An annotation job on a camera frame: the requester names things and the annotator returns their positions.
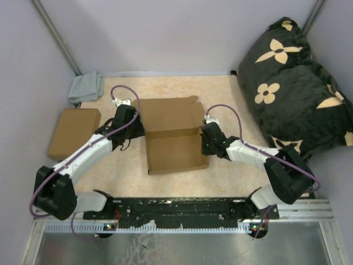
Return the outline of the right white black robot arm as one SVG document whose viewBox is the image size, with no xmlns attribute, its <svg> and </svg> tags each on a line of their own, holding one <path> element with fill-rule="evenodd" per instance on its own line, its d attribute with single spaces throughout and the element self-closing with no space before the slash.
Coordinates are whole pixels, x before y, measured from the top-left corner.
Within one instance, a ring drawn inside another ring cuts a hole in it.
<svg viewBox="0 0 353 265">
<path fill-rule="evenodd" d="M 239 137 L 226 137 L 219 125 L 201 126 L 201 152 L 232 162 L 241 162 L 266 172 L 269 184 L 253 191 L 244 202 L 235 203 L 231 212 L 238 220 L 257 219 L 267 215 L 278 203 L 293 204 L 308 192 L 315 177 L 291 146 L 281 149 L 252 146 Z"/>
</svg>

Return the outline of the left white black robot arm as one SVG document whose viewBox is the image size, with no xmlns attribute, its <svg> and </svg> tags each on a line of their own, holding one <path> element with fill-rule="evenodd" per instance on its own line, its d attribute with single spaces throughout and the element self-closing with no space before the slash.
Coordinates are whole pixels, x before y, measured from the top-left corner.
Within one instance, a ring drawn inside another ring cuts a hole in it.
<svg viewBox="0 0 353 265">
<path fill-rule="evenodd" d="M 92 137 L 67 159 L 53 167 L 42 166 L 36 173 L 30 209 L 37 207 L 46 216 L 66 220 L 74 213 L 93 211 L 102 219 L 114 214 L 109 195 L 101 191 L 76 192 L 74 186 L 100 159 L 124 142 L 145 135 L 138 109 L 122 104 L 115 116 L 98 128 Z"/>
</svg>

